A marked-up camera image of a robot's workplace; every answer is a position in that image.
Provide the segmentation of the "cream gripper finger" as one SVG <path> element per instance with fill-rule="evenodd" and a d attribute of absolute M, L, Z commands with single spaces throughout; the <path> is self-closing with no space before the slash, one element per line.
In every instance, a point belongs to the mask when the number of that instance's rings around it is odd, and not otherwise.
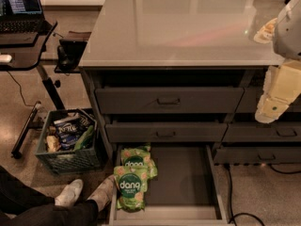
<path fill-rule="evenodd" d="M 257 43 L 266 44 L 272 41 L 277 18 L 274 18 L 261 27 L 254 35 L 253 40 Z"/>

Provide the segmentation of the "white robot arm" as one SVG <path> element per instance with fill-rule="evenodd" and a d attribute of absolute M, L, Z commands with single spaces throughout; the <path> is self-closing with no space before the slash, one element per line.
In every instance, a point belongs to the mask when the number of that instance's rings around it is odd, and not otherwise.
<path fill-rule="evenodd" d="M 285 58 L 278 67 L 268 68 L 255 113 L 256 121 L 271 123 L 301 94 L 301 0 L 290 0 L 254 41 L 272 42 L 274 52 Z"/>

